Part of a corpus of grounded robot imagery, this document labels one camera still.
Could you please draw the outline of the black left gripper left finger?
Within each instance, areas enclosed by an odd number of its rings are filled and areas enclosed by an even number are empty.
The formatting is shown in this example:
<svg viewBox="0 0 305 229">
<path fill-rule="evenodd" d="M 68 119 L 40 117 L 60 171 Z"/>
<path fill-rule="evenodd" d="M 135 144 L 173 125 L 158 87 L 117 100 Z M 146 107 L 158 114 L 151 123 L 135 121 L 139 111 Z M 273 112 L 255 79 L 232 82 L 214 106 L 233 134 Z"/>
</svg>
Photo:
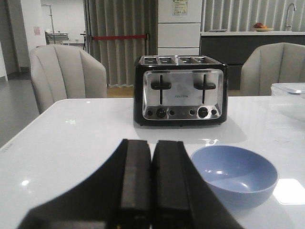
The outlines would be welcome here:
<svg viewBox="0 0 305 229">
<path fill-rule="evenodd" d="M 121 141 L 93 174 L 32 208 L 22 229 L 148 229 L 151 154 L 146 141 Z"/>
</svg>

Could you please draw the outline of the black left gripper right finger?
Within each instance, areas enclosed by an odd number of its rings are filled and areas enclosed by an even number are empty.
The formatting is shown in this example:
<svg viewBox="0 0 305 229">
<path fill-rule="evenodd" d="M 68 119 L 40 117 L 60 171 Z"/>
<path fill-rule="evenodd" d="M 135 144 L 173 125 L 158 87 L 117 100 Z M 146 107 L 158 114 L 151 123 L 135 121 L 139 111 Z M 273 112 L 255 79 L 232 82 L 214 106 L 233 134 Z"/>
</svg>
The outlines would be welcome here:
<svg viewBox="0 0 305 229">
<path fill-rule="evenodd" d="M 159 141 L 152 160 L 154 229 L 240 229 L 202 179 L 181 141 Z"/>
</svg>

